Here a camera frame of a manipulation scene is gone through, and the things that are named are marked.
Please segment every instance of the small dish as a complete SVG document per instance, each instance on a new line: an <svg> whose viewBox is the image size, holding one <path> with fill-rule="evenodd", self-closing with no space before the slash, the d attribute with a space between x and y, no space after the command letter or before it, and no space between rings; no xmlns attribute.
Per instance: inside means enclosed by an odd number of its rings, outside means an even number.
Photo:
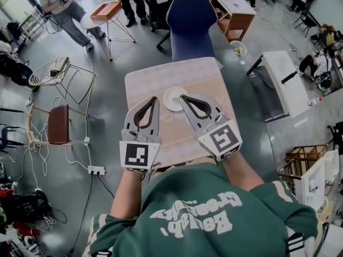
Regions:
<svg viewBox="0 0 343 257"><path fill-rule="evenodd" d="M187 91L181 87L168 88L163 95L163 104L171 111L181 111L180 96Z"/></svg>

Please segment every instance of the wooden tray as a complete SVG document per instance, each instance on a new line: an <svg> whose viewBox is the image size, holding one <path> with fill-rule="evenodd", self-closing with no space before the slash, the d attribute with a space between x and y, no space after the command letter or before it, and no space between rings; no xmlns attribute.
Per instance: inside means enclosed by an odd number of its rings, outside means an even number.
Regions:
<svg viewBox="0 0 343 257"><path fill-rule="evenodd" d="M122 4L118 1L102 4L96 11L92 13L90 18L92 20L108 21L110 20L120 9Z"/></svg>

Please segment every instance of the gray floor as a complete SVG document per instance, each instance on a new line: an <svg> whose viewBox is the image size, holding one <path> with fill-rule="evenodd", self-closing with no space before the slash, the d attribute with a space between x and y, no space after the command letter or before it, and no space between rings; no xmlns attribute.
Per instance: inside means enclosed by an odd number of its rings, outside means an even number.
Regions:
<svg viewBox="0 0 343 257"><path fill-rule="evenodd" d="M81 0L87 11L93 10L95 5L102 1L104 0ZM123 13L120 14L120 19L123 22L125 21ZM88 120L91 159L93 165L106 167L105 180L113 193L116 191L122 175L118 141L121 139L120 132L127 112L124 77L129 72L172 61L170 41L163 45L165 49L162 52L157 51L155 48L156 43L165 32L151 33L149 27L141 25L134 26L129 31L137 43L128 47L113 62L106 60L103 51L93 38L94 50L86 54L94 62L96 71L96 81L88 110L91 115ZM111 32L116 35L119 34L119 30L115 27L111 28ZM224 65L222 75L244 142L242 153L265 180L273 180L276 178L275 161L267 127L263 122L261 110L251 83L217 25L211 28L210 33L217 59ZM90 63L84 57L82 48L71 41L64 32L53 35L41 34L23 54L25 59L30 60L30 67L34 70L46 62L62 56L69 56L74 65L91 69ZM89 81L89 78L86 77L77 77L72 82L70 91L76 97L80 97L81 91L86 88L85 81ZM1 100L2 106L24 109L25 101L29 95L29 92L12 84L10 81L6 81ZM54 87L42 87L33 95L33 102L42 108L50 109L55 96L59 96L59 92ZM67 102L74 108L85 110L86 101L80 107L75 105L69 97ZM71 136L82 140L85 136L85 121L78 115L71 114L71 116ZM25 114L0 112L0 118L4 123L18 124L25 127ZM38 130L41 129L45 121L43 115L37 115L33 118L33 123ZM21 135L24 143L27 143L26 134L23 132ZM16 140L20 141L19 133L16 134ZM20 148L17 151L10 152L10 155L18 161L17 163L2 160L6 165L8 174L14 179L21 175L23 152L24 149ZM67 215L68 223L66 225L58 223L53 230L43 232L40 237L40 243L47 249L47 254L62 256L72 247L77 235L90 189L91 176L81 165L71 165L66 161L63 147L50 146L48 175L45 177L43 175L42 158L38 152L32 151L31 153L34 162L31 162L30 155L27 153L24 159L24 176L19 181L19 191L26 193L36 188L33 176L34 169L39 188L46 193L51 205L64 211ZM46 156L46 148L42 149L42 154ZM88 152L83 145L68 150L68 157L70 161L77 160L86 166L89 165ZM110 194L93 177L90 203L74 256L81 256L83 252L92 216L108 213L111 203ZM61 220L63 219L63 216L58 212L55 212L54 215Z"/></svg>
<svg viewBox="0 0 343 257"><path fill-rule="evenodd" d="M294 64L299 65L299 57L319 49L309 40L309 36L316 33L318 28L310 29L307 38L302 26L295 29L294 22L299 14L288 11L291 3L291 0L278 0L275 4L267 4L264 0L256 0L257 15L243 39L248 48L247 55L241 57L246 63L243 65L246 71L263 51L286 50ZM296 52L290 51L290 44L296 48ZM302 81L309 98L320 96L312 81ZM284 163L285 153L295 146L323 144L331 140L331 133L326 127L342 119L341 92L339 90L324 97L322 102L296 118L287 117L267 124L278 165Z"/></svg>

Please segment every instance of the shoe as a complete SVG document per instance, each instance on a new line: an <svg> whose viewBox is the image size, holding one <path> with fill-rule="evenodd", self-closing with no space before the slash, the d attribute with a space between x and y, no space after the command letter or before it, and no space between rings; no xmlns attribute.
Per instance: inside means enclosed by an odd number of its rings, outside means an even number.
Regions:
<svg viewBox="0 0 343 257"><path fill-rule="evenodd" d="M302 71L299 70L299 67L298 67L298 66L295 66L295 69L296 69L296 71L297 71L297 73L299 74L300 77L302 77L302 76L305 75L304 72L302 72Z"/></svg>
<svg viewBox="0 0 343 257"><path fill-rule="evenodd" d="M105 36L106 36L106 33L103 32L103 31L100 31L100 32L98 33L98 37L99 37L99 38L102 38L102 37L105 37Z"/></svg>
<svg viewBox="0 0 343 257"><path fill-rule="evenodd" d="M141 23L143 26L146 25L146 24L148 23L147 17L145 16L145 17L141 18L141 19L140 19L140 23Z"/></svg>
<svg viewBox="0 0 343 257"><path fill-rule="evenodd" d="M130 19L128 22L125 24L127 28L131 27L132 25L137 24L135 19Z"/></svg>
<svg viewBox="0 0 343 257"><path fill-rule="evenodd" d="M93 47L94 47L94 46L93 46L93 44L92 44L92 43L90 43L90 42L89 42L89 43L87 43L87 44L85 45L85 48L86 48L86 50L87 50L87 51L89 51L89 50L93 49Z"/></svg>

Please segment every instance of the power strip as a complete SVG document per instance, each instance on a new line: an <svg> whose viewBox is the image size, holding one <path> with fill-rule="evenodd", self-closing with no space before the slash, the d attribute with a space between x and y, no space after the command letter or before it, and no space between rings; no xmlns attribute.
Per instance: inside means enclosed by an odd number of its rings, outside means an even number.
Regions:
<svg viewBox="0 0 343 257"><path fill-rule="evenodd" d="M92 174L92 171L93 171L93 174L98 174L98 173L99 173L99 175L105 175L106 174L106 169L104 167L95 167L93 165L89 165L88 166L88 173Z"/></svg>

